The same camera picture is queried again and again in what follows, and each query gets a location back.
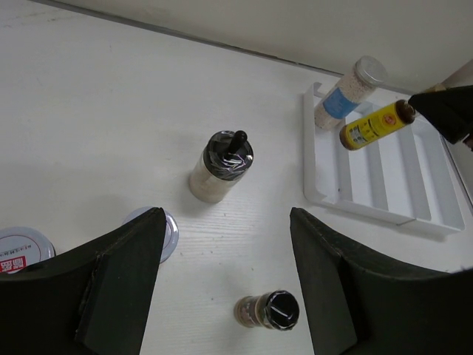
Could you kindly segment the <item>black knob lid shaker jar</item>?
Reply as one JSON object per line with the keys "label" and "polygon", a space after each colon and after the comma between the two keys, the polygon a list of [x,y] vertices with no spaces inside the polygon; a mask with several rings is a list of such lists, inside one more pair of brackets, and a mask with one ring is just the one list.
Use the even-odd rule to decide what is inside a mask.
{"label": "black knob lid shaker jar", "polygon": [[242,130],[214,133],[189,177],[191,193],[206,203],[218,203],[253,164],[253,148]]}

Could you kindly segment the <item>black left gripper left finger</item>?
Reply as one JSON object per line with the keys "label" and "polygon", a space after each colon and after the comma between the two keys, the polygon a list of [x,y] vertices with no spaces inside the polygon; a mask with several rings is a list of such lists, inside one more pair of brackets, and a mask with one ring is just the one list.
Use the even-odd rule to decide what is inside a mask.
{"label": "black left gripper left finger", "polygon": [[101,237],[1,275],[3,354],[138,354],[166,233],[152,208]]}

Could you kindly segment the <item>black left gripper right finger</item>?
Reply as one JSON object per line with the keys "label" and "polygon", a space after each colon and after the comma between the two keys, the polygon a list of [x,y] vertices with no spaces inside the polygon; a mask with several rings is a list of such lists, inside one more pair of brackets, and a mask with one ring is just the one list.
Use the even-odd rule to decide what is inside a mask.
{"label": "black left gripper right finger", "polygon": [[290,212],[290,235],[316,354],[470,354],[472,271],[388,257]]}

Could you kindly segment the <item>small black-cap pepper bottle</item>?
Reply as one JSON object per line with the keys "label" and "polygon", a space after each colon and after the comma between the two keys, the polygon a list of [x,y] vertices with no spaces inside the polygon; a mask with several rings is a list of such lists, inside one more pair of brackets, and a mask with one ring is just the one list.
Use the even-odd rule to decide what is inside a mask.
{"label": "small black-cap pepper bottle", "polygon": [[234,306],[236,321],[246,328],[290,331],[299,321],[299,315],[300,308],[296,298],[286,290],[246,296]]}

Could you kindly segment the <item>tall blue-label silver-lid bottle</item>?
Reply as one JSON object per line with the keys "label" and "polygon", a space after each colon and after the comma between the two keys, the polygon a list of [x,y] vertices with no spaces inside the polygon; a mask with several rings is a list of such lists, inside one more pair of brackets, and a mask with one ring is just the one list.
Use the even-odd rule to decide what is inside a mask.
{"label": "tall blue-label silver-lid bottle", "polygon": [[378,59],[362,56],[316,105],[315,125],[325,130],[335,128],[386,79],[387,70]]}

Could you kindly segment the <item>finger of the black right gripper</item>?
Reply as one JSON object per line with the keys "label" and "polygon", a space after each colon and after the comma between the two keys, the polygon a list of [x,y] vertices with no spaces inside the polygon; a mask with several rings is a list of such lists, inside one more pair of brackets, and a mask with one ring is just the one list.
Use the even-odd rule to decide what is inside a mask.
{"label": "finger of the black right gripper", "polygon": [[472,150],[472,85],[413,95],[408,103],[451,144]]}

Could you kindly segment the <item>yellow-label dark sauce bottle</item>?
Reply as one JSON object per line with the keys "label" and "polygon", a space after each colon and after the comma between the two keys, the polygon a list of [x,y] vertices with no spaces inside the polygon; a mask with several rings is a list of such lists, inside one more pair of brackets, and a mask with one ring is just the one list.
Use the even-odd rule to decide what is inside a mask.
{"label": "yellow-label dark sauce bottle", "polygon": [[369,115],[345,124],[339,133],[342,146],[350,151],[371,143],[412,124],[417,113],[406,100],[399,100]]}

